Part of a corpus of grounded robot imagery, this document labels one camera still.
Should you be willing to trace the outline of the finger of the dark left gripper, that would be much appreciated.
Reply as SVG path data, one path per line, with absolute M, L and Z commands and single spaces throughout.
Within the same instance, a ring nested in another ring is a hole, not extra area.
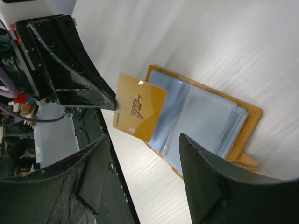
M 96 86 L 90 82 L 90 79 L 84 77 L 87 73 L 71 56 L 59 36 L 50 53 L 58 61 L 58 83 L 54 86 L 58 104 L 66 107 L 116 110 L 117 101 L 114 91 L 102 77 L 102 86 Z
M 56 15 L 52 18 L 52 22 L 68 52 L 87 73 L 84 77 L 90 79 L 96 86 L 102 86 L 103 79 L 82 44 L 73 18 L 69 15 Z

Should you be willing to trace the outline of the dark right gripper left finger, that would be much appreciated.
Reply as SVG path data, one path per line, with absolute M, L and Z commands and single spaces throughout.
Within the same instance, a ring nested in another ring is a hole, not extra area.
M 77 190 L 91 149 L 82 149 L 28 175 L 0 181 L 2 224 L 93 224 Z

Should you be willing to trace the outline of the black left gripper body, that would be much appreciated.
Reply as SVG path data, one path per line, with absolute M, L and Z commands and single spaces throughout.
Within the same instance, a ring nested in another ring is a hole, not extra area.
M 50 53 L 58 40 L 56 21 L 19 21 L 0 29 L 0 64 L 18 92 L 58 103 L 58 61 Z

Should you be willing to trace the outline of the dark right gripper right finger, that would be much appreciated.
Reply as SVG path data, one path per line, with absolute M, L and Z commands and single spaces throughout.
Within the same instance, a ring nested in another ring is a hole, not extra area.
M 179 153 L 194 224 L 296 224 L 299 181 L 240 168 L 182 133 Z

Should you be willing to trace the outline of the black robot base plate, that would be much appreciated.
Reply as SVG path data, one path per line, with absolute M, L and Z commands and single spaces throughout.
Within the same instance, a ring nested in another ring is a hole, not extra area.
M 77 109 L 73 115 L 80 149 L 91 149 L 77 193 L 98 224 L 140 223 L 100 109 Z

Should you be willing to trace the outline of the gold VIP credit card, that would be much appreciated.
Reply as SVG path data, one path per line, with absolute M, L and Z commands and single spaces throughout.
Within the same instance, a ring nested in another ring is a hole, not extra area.
M 113 127 L 145 142 L 152 138 L 167 90 L 124 73 L 119 74 Z

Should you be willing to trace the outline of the yellow leather card holder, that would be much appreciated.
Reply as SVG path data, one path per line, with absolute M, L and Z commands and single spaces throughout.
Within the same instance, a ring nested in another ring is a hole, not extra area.
M 147 146 L 182 176 L 179 136 L 184 133 L 206 150 L 249 171 L 258 162 L 244 152 L 262 115 L 261 108 L 151 65 L 146 81 L 167 91 Z

